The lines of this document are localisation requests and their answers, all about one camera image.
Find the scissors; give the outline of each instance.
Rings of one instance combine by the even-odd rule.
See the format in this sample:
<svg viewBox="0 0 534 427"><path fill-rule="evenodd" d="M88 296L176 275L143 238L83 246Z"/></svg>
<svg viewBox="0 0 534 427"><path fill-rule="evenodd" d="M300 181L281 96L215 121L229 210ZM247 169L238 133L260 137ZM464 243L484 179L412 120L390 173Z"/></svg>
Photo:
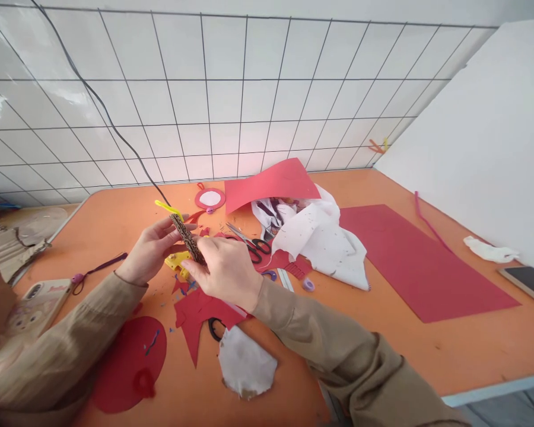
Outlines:
<svg viewBox="0 0 534 427"><path fill-rule="evenodd" d="M255 255L256 259L251 258L251 262L253 264L261 264L261 262L263 261L263 257L259 254L259 252L262 252L265 255L269 255L271 253L271 245L269 245L269 243L267 243L265 240L261 240L261 239L249 240L229 222L226 225L230 228L230 230L233 231L233 233L235 233L236 236L241 238L241 240L243 240L243 242L247 244L247 249L249 249L249 251ZM233 236L227 236L227 238L235 239L235 237Z"/></svg>

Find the paper scraps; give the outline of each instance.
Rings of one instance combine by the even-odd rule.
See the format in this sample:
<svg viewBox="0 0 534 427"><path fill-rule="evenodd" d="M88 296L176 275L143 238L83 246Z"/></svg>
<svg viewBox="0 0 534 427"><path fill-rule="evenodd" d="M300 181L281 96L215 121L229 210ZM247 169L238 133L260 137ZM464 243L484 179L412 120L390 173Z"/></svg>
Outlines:
<svg viewBox="0 0 534 427"><path fill-rule="evenodd" d="M237 326L225 330L218 359L225 386L245 400L273 385L277 360Z"/></svg>

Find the beige sleeve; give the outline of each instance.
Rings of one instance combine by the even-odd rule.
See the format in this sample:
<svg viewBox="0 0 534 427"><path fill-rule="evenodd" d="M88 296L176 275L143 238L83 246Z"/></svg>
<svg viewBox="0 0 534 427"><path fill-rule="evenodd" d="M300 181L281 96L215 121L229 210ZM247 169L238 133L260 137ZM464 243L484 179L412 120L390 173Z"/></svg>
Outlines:
<svg viewBox="0 0 534 427"><path fill-rule="evenodd" d="M0 409L54 408L102 356L146 290L107 276L0 376Z"/></svg>
<svg viewBox="0 0 534 427"><path fill-rule="evenodd" d="M377 333L265 279L252 313L304 357L354 425L469 425Z"/></svg>

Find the white fabric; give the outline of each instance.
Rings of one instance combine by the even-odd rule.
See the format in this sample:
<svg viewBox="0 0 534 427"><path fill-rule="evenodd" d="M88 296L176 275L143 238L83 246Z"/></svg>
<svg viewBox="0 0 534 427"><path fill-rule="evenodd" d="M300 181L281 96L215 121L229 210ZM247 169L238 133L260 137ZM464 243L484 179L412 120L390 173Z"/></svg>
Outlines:
<svg viewBox="0 0 534 427"><path fill-rule="evenodd" d="M481 242L473 236L465 237L463 241L475 254L487 261L504 264L520 258L520 252L514 249L507 247L497 248Z"/></svg>

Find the black cable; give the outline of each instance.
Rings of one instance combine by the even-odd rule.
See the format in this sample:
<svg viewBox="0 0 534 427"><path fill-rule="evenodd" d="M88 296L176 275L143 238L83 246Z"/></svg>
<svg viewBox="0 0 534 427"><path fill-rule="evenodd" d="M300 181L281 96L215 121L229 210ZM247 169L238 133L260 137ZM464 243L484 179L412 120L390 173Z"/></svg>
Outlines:
<svg viewBox="0 0 534 427"><path fill-rule="evenodd" d="M67 58L67 61L69 62L69 66L71 67L71 69L73 70L73 72L75 73L75 75L79 78L79 80L81 80L81 82L85 85L85 87L87 89L89 89L91 91L91 93L93 95L95 95L95 98L97 98L97 100L101 103L101 105L103 106L103 109L105 110L105 114L107 114L107 118L109 119L109 123L111 124L111 127L113 128L113 130L115 131L115 133L117 135L119 135L119 138L122 139L122 141L132 150L132 152L135 154L136 158L138 159L138 161L141 163L141 167L142 167L142 170L144 170L144 173L147 175L149 181L151 182L151 184L158 190L158 192L160 193L160 195L162 196L162 198L164 199L165 203L167 205L170 206L170 202L168 201L168 199L166 198L166 196L164 195L164 193L162 192L162 190L160 189L160 187L156 184L156 182L154 182L152 180L152 178L150 177L150 175L148 174L148 171L147 169L145 168L144 166L144 163L142 162L142 159L141 157L138 155L138 153L136 152L136 150L132 147L131 144L129 144L127 142L127 140L125 138L123 138L123 136L119 133L119 131L117 130L117 128L115 127L115 125L113 124L113 120L111 119L111 116L109 115L109 112L107 111L107 107L105 106L105 103L103 102L103 100L101 99L101 97L99 95L97 95L97 92L95 92L93 90L93 88L91 86L89 86L89 83L87 83L87 81L85 81L85 79L83 77L81 77L81 74L79 73L79 71L77 70L77 67L75 66L73 60L71 59L71 55L69 55L69 52L67 52L67 49L65 48L65 45L63 43L63 41L61 40L61 36L59 35L58 33L58 29L55 27L55 25L53 25L53 22L52 20L49 18L49 16L47 15L47 12L45 11L45 9L43 8L43 6L40 6L38 5L34 0L31 0L31 2L37 7L37 9L43 14L43 16L47 19L47 22L49 22L49 24L52 26L53 28L53 32L55 33L55 35L57 36L58 40L59 40L59 44L61 44L61 48L63 49L63 52L65 53L65 57Z"/></svg>

